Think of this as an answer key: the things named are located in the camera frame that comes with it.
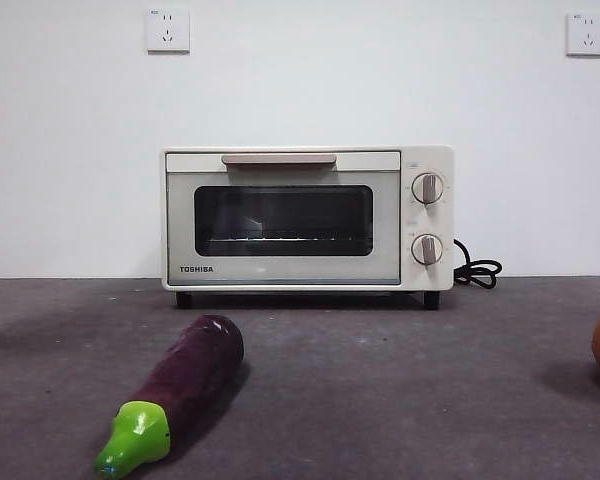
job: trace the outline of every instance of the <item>toy eggplant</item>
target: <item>toy eggplant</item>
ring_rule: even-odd
[[[167,456],[236,375],[243,357],[242,334],[231,320],[199,317],[120,407],[96,459],[96,475],[117,480]]]

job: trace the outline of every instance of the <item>oven foot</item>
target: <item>oven foot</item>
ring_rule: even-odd
[[[440,292],[424,292],[424,309],[438,310],[440,308]]]
[[[187,292],[176,292],[176,305],[180,310],[189,310],[193,307],[193,297]]]

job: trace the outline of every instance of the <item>white toaster oven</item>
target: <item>white toaster oven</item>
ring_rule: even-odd
[[[424,291],[453,285],[446,146],[169,148],[162,283],[192,292]]]

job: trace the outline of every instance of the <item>oven control knob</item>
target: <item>oven control knob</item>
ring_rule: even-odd
[[[435,173],[423,173],[418,175],[413,184],[411,191],[420,203],[429,205],[440,200],[442,197],[442,179]]]
[[[416,262],[433,265],[442,258],[442,242],[435,235],[420,235],[413,241],[411,253]]]

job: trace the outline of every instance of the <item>black power cord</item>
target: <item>black power cord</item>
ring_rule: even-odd
[[[462,253],[464,253],[465,264],[453,270],[453,279],[460,285],[469,285],[471,282],[480,285],[482,288],[491,290],[496,286],[496,275],[502,271],[502,264],[495,260],[474,260],[471,261],[469,251],[458,240],[454,240]],[[487,268],[487,266],[495,267],[493,270]],[[489,283],[483,282],[476,277],[489,277]]]

